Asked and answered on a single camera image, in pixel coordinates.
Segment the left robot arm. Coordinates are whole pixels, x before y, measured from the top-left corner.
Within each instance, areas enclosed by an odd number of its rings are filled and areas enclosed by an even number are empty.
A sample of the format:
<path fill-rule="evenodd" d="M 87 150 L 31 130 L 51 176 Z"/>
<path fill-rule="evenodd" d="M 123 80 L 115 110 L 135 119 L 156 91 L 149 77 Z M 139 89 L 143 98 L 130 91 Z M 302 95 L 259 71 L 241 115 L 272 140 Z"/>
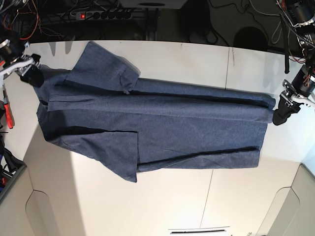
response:
<path fill-rule="evenodd" d="M 309 97 L 315 89 L 315 2 L 313 0 L 278 0 L 283 43 L 285 52 L 285 70 L 289 73 L 289 60 L 302 64 L 294 80 L 283 81 L 284 91 L 281 100 L 288 108 L 305 104 L 314 107 Z M 298 59 L 289 49 L 289 35 L 294 34 L 301 47 L 303 57 Z"/>

